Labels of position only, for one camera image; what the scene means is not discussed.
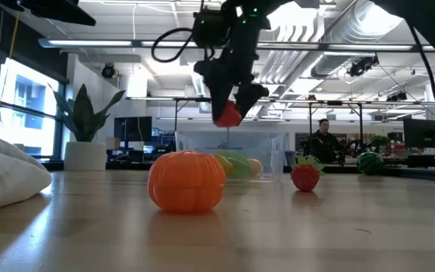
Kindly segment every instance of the white pot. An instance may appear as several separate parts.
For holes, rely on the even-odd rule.
[[[106,146],[88,142],[68,142],[65,171],[105,171]]]

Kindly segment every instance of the security camera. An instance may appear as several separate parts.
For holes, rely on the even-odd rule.
[[[105,63],[105,67],[102,69],[102,76],[106,79],[114,79],[119,75],[119,72],[113,67],[114,63]]]

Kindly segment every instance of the yellow toy fruit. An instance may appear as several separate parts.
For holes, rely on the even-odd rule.
[[[259,175],[261,173],[261,169],[263,165],[257,159],[248,159],[249,165],[251,166],[251,174],[252,176]]]
[[[226,173],[226,176],[231,175],[231,173],[233,172],[233,164],[229,162],[226,158],[224,158],[222,155],[214,154],[212,156],[218,160],[221,166],[223,166],[224,173]]]

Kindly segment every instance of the orange toy pumpkin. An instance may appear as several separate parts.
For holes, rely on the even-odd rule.
[[[205,212],[223,197],[226,174],[216,158],[180,151],[160,156],[152,165],[150,199],[167,212]]]

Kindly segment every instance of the window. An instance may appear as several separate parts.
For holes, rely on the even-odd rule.
[[[7,59],[0,70],[0,138],[22,144],[32,156],[59,156],[54,90],[60,91],[58,81]]]

